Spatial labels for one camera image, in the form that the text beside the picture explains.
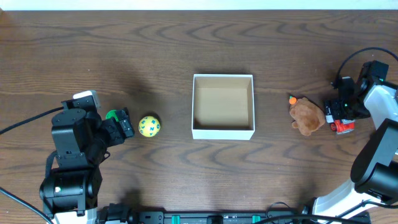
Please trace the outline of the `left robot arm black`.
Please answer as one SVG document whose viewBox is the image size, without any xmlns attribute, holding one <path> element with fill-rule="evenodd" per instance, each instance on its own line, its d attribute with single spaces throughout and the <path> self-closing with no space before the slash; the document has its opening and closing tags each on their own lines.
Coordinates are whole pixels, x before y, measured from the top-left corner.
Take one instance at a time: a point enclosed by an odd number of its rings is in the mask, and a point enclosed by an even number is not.
<svg viewBox="0 0 398 224">
<path fill-rule="evenodd" d="M 46 167 L 40 186 L 44 213 L 75 212 L 77 217 L 98 206 L 102 183 L 100 164 L 109 156 L 108 148 L 123 144 L 134 136 L 126 108 L 114 110 L 111 117 L 101 119 L 96 109 L 72 108 L 52 118 L 52 137 L 56 151 L 49 160 L 58 167 Z"/>
</svg>

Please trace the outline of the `brown plush toy with carrot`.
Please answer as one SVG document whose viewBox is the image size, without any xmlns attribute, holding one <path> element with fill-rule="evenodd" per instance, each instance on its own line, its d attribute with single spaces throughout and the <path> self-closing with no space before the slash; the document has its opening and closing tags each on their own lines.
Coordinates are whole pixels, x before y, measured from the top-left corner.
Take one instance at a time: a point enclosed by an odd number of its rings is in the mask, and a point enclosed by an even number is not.
<svg viewBox="0 0 398 224">
<path fill-rule="evenodd" d="M 326 123 L 324 112 L 306 97 L 289 97 L 289 113 L 294 120 L 292 127 L 304 136 L 310 136 Z"/>
</svg>

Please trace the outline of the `red toy truck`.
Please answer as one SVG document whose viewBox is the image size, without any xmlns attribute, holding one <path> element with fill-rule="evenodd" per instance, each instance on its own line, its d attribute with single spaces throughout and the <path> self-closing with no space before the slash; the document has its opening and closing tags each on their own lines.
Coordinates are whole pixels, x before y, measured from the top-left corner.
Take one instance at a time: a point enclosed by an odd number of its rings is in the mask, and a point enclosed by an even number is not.
<svg viewBox="0 0 398 224">
<path fill-rule="evenodd" d="M 330 128 L 336 134 L 346 134 L 354 130 L 354 122 L 355 120 L 335 120 L 330 124 Z"/>
</svg>

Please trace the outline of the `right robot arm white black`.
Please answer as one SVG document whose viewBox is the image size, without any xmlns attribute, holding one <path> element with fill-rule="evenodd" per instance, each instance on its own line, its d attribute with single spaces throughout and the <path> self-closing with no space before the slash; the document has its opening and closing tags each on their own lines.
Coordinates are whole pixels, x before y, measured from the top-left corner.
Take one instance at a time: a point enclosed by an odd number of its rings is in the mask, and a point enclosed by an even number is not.
<svg viewBox="0 0 398 224">
<path fill-rule="evenodd" d="M 397 85 L 386 82 L 389 66 L 366 62 L 357 81 L 338 76 L 338 98 L 324 102 L 328 123 L 371 118 L 375 133 L 353 162 L 349 180 L 314 200 L 309 212 L 351 218 L 397 202 Z"/>
</svg>

